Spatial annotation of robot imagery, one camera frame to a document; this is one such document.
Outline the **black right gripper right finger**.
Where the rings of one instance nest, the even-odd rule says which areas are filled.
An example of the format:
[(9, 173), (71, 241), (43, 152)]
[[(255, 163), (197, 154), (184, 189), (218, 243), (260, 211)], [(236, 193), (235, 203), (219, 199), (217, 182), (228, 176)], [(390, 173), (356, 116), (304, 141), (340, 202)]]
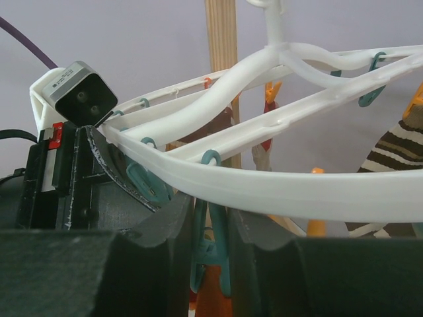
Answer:
[(422, 241), (299, 237), (228, 213), (235, 316), (421, 316)]

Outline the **orange sock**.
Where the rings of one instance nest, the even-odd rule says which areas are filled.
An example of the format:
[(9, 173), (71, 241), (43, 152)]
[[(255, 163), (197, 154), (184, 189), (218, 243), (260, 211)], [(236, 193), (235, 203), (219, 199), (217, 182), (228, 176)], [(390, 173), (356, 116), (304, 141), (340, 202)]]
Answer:
[(206, 266), (202, 284), (197, 293), (190, 291), (190, 316), (232, 316), (231, 298), (225, 297), (220, 288), (219, 266)]

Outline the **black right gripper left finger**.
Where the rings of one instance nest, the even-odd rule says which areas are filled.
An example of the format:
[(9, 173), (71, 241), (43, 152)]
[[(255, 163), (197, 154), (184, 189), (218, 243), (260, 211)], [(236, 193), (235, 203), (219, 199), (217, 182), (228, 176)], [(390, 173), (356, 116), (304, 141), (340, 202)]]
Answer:
[(193, 199), (126, 232), (5, 230), (2, 316), (187, 316)]

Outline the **teal clothes peg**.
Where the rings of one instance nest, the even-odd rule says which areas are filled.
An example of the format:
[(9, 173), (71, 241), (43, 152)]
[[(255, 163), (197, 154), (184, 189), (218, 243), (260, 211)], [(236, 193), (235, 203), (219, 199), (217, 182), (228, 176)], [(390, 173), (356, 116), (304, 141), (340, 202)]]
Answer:
[(197, 293), (206, 268), (217, 266), (221, 269), (218, 277), (221, 292), (226, 297), (230, 296), (229, 233), (226, 208), (197, 198), (194, 205), (192, 238), (191, 290)]

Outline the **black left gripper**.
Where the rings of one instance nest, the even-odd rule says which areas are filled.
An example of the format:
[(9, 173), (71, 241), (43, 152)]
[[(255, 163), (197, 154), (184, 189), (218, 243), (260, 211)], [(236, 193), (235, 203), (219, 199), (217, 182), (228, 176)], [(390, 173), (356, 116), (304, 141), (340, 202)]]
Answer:
[(159, 208), (125, 167), (123, 152), (93, 125), (45, 129), (26, 166), (1, 179), (1, 228), (126, 230)]

